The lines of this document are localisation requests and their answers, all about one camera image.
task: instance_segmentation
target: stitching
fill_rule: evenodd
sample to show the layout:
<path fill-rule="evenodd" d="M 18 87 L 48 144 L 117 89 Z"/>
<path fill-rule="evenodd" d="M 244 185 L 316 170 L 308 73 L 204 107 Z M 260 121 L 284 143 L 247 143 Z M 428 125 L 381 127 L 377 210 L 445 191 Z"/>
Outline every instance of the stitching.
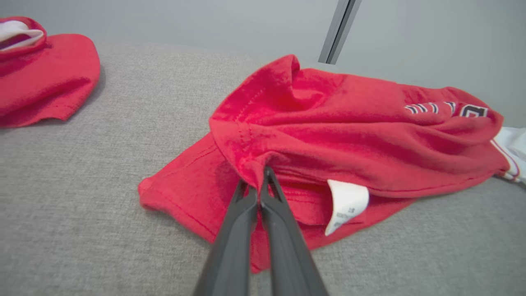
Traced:
<path fill-rule="evenodd" d="M 239 112 L 239 114 L 237 115 L 235 121 L 238 121 L 241 116 L 243 115 L 243 113 L 247 110 L 247 108 L 252 105 L 254 103 L 254 100 L 263 92 L 263 88 L 258 92 L 256 93 L 251 99 L 250 101 L 248 102 L 248 104 L 245 105 L 245 107 Z"/>
<path fill-rule="evenodd" d="M 248 104 L 245 105 L 245 107 L 239 112 L 239 114 L 237 115 L 236 119 L 234 120 L 235 122 L 237 122 L 237 127 L 238 127 L 238 133 L 239 133 L 239 142 L 241 144 L 241 150 L 243 151 L 247 151 L 247 148 L 248 148 L 248 143 L 245 142 L 245 140 L 243 140 L 243 133 L 242 133 L 242 130 L 241 130 L 241 123 L 239 121 L 239 119 L 241 118 L 241 116 L 246 112 L 246 110 L 252 105 L 254 104 L 254 101 L 256 100 L 257 97 L 259 97 L 259 95 L 261 95 L 263 93 L 263 90 L 264 88 L 262 88 L 259 92 L 257 92 L 251 99 L 250 101 L 248 102 Z"/>
<path fill-rule="evenodd" d="M 192 160 L 192 162 L 190 162 L 189 164 L 187 164 L 187 165 L 185 166 L 185 168 L 189 167 L 191 164 L 193 164 L 194 162 L 196 162 L 196 160 L 198 160 L 198 159 L 200 159 L 200 158 L 203 158 L 203 157 L 205 157 L 206 155 L 208 155 L 208 154 L 210 154 L 210 153 L 212 153 L 212 152 L 214 152 L 214 151 L 216 151 L 216 150 L 217 150 L 217 147 L 215 147 L 215 149 L 213 149 L 212 151 L 209 151 L 209 152 L 207 152 L 207 153 L 205 153 L 205 154 L 199 156 L 198 158 Z"/>
<path fill-rule="evenodd" d="M 217 233 L 213 233 L 212 230 L 210 230 L 208 227 L 206 227 L 206 225 L 202 224 L 201 222 L 199 222 L 199 220 L 197 220 L 195 217 L 193 217 L 192 215 L 188 214 L 187 211 L 185 211 L 183 208 L 181 208 L 177 203 L 173 202 L 171 199 L 169 199 L 166 195 L 164 195 L 162 192 L 160 192 L 160 190 L 156 189 L 156 188 L 152 188 L 152 190 L 154 190 L 155 192 L 157 192 L 160 196 L 163 197 L 164 200 L 166 200 L 167 202 L 171 203 L 172 205 L 174 205 L 176 208 L 178 208 L 181 212 L 185 213 L 189 218 L 192 218 L 195 222 L 197 222 L 199 225 L 201 225 L 204 229 L 206 229 L 212 236 L 216 236 Z"/>
<path fill-rule="evenodd" d="M 293 170 L 284 170 L 281 166 L 279 165 L 276 165 L 275 167 L 275 171 L 280 171 L 280 172 L 291 172 L 291 173 L 296 173 L 298 175 L 303 175 L 304 174 L 301 174 L 299 172 L 295 172 Z M 423 191 L 423 190 L 431 190 L 431 189 L 439 189 L 439 188 L 447 188 L 447 187 L 451 187 L 451 186 L 456 186 L 456 185 L 460 185 L 460 184 L 463 184 L 463 183 L 466 183 L 468 181 L 472 181 L 472 180 L 478 180 L 478 179 L 482 179 L 484 177 L 486 177 L 487 175 L 489 174 L 488 173 L 485 173 L 484 175 L 480 175 L 480 176 L 476 176 L 476 177 L 473 177 L 473 178 L 469 178 L 469 179 L 466 179 L 464 180 L 462 183 L 454 183 L 454 184 L 446 184 L 446 185 L 442 185 L 442 186 L 438 186 L 438 187 L 427 187 L 427 188 L 420 188 L 420 189 L 412 189 L 412 190 L 385 190 L 385 189 L 378 189 L 378 188 L 373 188 L 373 187 L 369 187 L 369 186 L 366 186 L 367 188 L 369 189 L 372 189 L 372 190 L 376 190 L 376 191 L 380 191 L 380 192 L 415 192 L 415 191 Z M 310 176 L 312 179 L 315 179 L 317 181 L 322 181 L 323 183 L 325 183 L 322 179 L 320 178 L 316 178 L 314 176 Z"/>

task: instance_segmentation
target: gray fabric surface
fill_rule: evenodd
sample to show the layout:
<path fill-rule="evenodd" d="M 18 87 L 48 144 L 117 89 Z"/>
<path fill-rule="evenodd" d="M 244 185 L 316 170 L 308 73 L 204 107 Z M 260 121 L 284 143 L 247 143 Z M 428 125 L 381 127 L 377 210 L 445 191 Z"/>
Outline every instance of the gray fabric surface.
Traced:
<path fill-rule="evenodd" d="M 96 45 L 101 82 L 74 117 L 1 131 L 1 295 L 189 295 L 206 259 L 204 240 L 140 207 L 137 184 L 270 60 Z M 332 295 L 524 295 L 524 212 L 524 188 L 490 179 L 313 257 Z M 268 271 L 253 275 L 251 295 L 270 294 Z"/>

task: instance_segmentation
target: white care label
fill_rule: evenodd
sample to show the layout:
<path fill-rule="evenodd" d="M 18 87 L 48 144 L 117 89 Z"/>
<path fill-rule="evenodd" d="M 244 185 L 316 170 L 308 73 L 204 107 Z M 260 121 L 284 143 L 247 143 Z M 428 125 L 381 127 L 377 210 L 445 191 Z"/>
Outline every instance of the white care label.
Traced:
<path fill-rule="evenodd" d="M 365 186 L 336 180 L 327 180 L 332 193 L 332 216 L 325 236 L 328 236 L 361 214 L 369 203 L 369 190 Z"/>

